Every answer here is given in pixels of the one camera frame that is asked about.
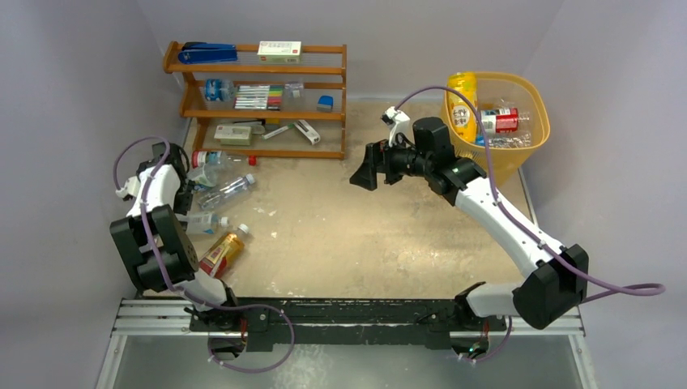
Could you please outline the clear bottle red label red cap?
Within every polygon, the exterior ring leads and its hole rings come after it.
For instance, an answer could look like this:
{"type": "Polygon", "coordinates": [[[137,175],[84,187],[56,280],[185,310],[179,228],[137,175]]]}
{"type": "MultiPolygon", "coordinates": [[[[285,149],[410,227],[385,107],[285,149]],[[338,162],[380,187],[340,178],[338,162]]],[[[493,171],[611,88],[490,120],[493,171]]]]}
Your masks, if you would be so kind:
{"type": "Polygon", "coordinates": [[[531,115],[515,107],[506,107],[481,110],[480,119],[488,135],[508,135],[524,128],[531,115]]]}

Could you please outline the yellow plastic bottle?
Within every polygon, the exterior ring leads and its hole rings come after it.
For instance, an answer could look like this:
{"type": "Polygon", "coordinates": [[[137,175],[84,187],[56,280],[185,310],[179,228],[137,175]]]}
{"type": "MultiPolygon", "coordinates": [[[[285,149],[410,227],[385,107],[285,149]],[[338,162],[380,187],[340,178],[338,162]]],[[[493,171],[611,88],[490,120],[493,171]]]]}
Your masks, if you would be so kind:
{"type": "MultiPolygon", "coordinates": [[[[473,106],[477,107],[477,78],[472,71],[459,72],[447,79],[447,87],[465,96],[473,106]]],[[[453,130],[459,138],[468,143],[474,143],[477,136],[477,124],[472,110],[467,103],[449,92],[449,113],[453,130]]]]}

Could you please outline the clear bottle white cap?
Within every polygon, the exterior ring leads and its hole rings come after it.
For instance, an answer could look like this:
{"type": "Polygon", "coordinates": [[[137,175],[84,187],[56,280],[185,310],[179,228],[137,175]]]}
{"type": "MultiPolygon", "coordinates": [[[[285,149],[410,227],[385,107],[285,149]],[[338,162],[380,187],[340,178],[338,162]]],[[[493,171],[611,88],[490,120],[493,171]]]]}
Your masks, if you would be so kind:
{"type": "Polygon", "coordinates": [[[214,210],[241,193],[246,192],[255,182],[256,180],[252,173],[247,173],[233,181],[225,182],[204,193],[198,199],[198,206],[202,211],[214,210]]]}

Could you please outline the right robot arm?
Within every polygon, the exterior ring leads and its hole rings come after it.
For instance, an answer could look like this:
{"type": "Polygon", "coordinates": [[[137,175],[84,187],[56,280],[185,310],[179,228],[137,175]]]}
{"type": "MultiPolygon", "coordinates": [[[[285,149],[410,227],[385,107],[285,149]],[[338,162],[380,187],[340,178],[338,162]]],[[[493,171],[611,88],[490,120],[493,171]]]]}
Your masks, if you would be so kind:
{"type": "Polygon", "coordinates": [[[522,283],[472,285],[459,293],[454,309],[457,324],[473,330],[489,316],[515,316],[535,329],[545,329],[579,305],[587,282],[576,271],[588,269],[587,252],[564,246],[539,230],[498,190],[472,159],[454,153],[449,130],[436,117],[411,122],[403,112],[381,117],[388,139],[369,143],[350,183],[376,190],[378,175],[387,185],[403,177],[422,177],[435,194],[468,214],[485,228],[509,255],[522,283]]]}

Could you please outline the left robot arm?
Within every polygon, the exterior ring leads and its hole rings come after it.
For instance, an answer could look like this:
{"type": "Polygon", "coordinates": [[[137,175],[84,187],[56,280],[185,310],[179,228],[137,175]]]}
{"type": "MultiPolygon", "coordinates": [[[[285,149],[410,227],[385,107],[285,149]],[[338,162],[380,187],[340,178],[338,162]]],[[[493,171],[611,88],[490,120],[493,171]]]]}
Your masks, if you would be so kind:
{"type": "Polygon", "coordinates": [[[118,156],[113,166],[115,193],[132,203],[130,210],[109,226],[126,273],[140,292],[171,292],[193,304],[197,313],[210,311],[221,331],[241,323],[241,309],[233,291],[199,267],[195,248],[179,217],[190,210],[189,158],[183,148],[152,136],[152,156],[133,176],[121,181],[118,156]]]}

